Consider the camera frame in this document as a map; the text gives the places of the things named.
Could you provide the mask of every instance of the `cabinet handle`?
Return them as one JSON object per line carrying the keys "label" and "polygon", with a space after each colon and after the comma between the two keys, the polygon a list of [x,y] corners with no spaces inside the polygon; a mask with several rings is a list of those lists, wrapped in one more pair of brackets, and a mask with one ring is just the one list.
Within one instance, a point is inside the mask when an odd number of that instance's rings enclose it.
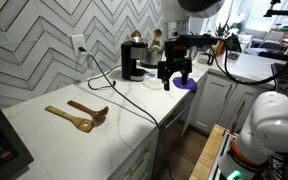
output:
{"label": "cabinet handle", "polygon": [[227,93],[226,93],[226,95],[225,95],[225,99],[227,98],[227,96],[230,94],[230,92],[231,92],[231,89],[232,89],[232,85],[233,84],[231,84],[230,85],[230,88],[228,89],[228,91],[227,91]]}
{"label": "cabinet handle", "polygon": [[143,173],[142,174],[142,177],[143,177],[142,180],[145,180],[147,178],[147,175],[148,175],[148,173]]}
{"label": "cabinet handle", "polygon": [[242,110],[244,109],[244,105],[245,105],[245,100],[242,102],[241,107],[238,109],[238,111],[237,111],[237,116],[240,116],[240,113],[241,113]]}
{"label": "cabinet handle", "polygon": [[135,165],[134,168],[129,168],[129,169],[127,170],[127,175],[129,175],[129,176],[132,177],[132,176],[136,173],[136,171],[141,167],[141,165],[145,162],[145,160],[150,156],[151,150],[148,149],[148,148],[146,148],[146,149],[144,150],[144,153],[145,153],[145,155],[144,155],[143,159],[142,159],[141,161],[139,161],[139,162]]}

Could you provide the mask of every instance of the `wooden floor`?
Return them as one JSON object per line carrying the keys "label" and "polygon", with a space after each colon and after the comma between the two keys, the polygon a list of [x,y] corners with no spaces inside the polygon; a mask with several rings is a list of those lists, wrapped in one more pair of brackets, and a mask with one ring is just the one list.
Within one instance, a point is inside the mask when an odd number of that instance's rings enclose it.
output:
{"label": "wooden floor", "polygon": [[[188,180],[202,153],[207,137],[193,128],[188,128],[184,136],[169,152],[171,172],[174,180]],[[156,180],[170,180],[168,166],[164,165]]]}

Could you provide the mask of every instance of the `electrical outlet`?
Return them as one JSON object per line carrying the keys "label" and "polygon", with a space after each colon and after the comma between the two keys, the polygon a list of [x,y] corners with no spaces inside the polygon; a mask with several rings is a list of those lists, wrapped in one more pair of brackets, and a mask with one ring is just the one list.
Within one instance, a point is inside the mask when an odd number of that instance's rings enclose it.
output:
{"label": "electrical outlet", "polygon": [[81,52],[80,50],[78,50],[79,47],[84,47],[86,49],[84,35],[83,34],[72,35],[71,38],[75,56],[85,56],[87,54],[86,52]]}

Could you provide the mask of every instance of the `cabinet door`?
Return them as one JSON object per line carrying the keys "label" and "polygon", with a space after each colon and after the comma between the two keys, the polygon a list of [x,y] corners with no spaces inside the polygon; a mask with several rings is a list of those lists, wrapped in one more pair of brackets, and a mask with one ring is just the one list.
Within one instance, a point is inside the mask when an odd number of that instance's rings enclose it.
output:
{"label": "cabinet door", "polygon": [[265,91],[267,89],[239,84],[227,103],[218,124],[231,129],[234,121],[237,121],[235,130],[242,129],[256,98]]}
{"label": "cabinet door", "polygon": [[210,133],[218,122],[235,86],[236,84],[229,80],[209,74],[190,108],[188,115],[190,124]]}

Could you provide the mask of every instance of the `black cable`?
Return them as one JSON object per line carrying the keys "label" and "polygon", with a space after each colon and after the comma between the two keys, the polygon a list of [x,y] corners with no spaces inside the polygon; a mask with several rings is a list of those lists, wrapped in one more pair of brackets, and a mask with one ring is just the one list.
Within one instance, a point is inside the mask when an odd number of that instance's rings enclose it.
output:
{"label": "black cable", "polygon": [[161,136],[161,140],[162,140],[162,144],[163,144],[163,149],[164,149],[164,153],[165,153],[165,156],[166,156],[166,159],[167,159],[167,164],[168,164],[168,170],[169,170],[169,174],[170,174],[170,178],[172,180],[173,177],[172,177],[172,172],[171,172],[171,163],[169,161],[169,158],[168,158],[168,154],[167,154],[167,151],[166,151],[166,146],[165,146],[165,142],[164,142],[164,137],[163,137],[163,133],[162,133],[162,129],[160,127],[160,125],[158,124],[158,122],[156,121],[156,119],[150,114],[148,113],[147,111],[145,111],[144,109],[142,109],[141,107],[139,107],[138,105],[136,105],[134,102],[132,102],[131,100],[129,100],[126,96],[124,96],[121,92],[119,92],[114,86],[113,84],[108,80],[108,78],[106,77],[105,73],[103,72],[103,70],[101,69],[101,67],[99,66],[99,64],[97,63],[97,61],[95,60],[95,58],[93,57],[93,55],[91,53],[89,53],[88,51],[86,51],[85,48],[83,47],[79,47],[78,48],[80,51],[82,52],[86,52],[90,57],[92,57],[92,59],[94,60],[94,62],[96,63],[96,65],[98,66],[98,69],[101,71],[101,73],[103,74],[103,77],[106,79],[106,81],[109,83],[109,85],[114,89],[115,92],[117,92],[120,96],[122,96],[125,100],[127,100],[129,103],[131,103],[133,106],[135,106],[136,108],[138,108],[139,110],[141,110],[142,112],[144,112],[145,114],[147,114],[155,123],[156,127],[158,128],[159,130],[159,134]]}
{"label": "black cable", "polygon": [[260,80],[260,81],[252,81],[252,82],[246,82],[246,81],[243,81],[243,80],[240,80],[240,79],[237,79],[236,77],[234,77],[227,69],[227,53],[228,53],[228,46],[225,42],[225,40],[223,39],[220,39],[220,38],[216,38],[217,40],[219,41],[222,41],[224,43],[224,46],[225,46],[225,59],[224,59],[224,69],[225,69],[225,72],[224,74],[229,78],[231,79],[232,81],[234,82],[237,82],[239,84],[244,84],[244,85],[259,85],[259,84],[265,84],[265,83],[268,83],[276,78],[278,78],[280,75],[282,75],[287,69],[288,69],[288,60],[286,62],[286,64],[283,66],[283,69],[281,71],[278,71],[276,74],[274,74],[273,76],[270,76],[266,79],[263,79],[263,80]]}
{"label": "black cable", "polygon": [[[118,68],[118,67],[120,67],[120,66],[121,66],[121,65],[115,66],[114,68],[112,68],[111,70],[109,70],[108,72],[106,72],[105,75],[108,75],[108,74],[111,73],[114,69],[116,69],[116,68]],[[102,86],[102,87],[99,87],[99,88],[94,88],[94,87],[92,87],[92,86],[90,85],[90,81],[91,81],[91,80],[99,79],[99,78],[101,78],[101,77],[103,77],[103,75],[98,76],[98,77],[95,77],[95,78],[90,78],[90,79],[87,81],[88,87],[89,87],[90,89],[92,89],[92,90],[99,90],[99,89],[105,89],[105,88],[111,87],[111,86]]]}

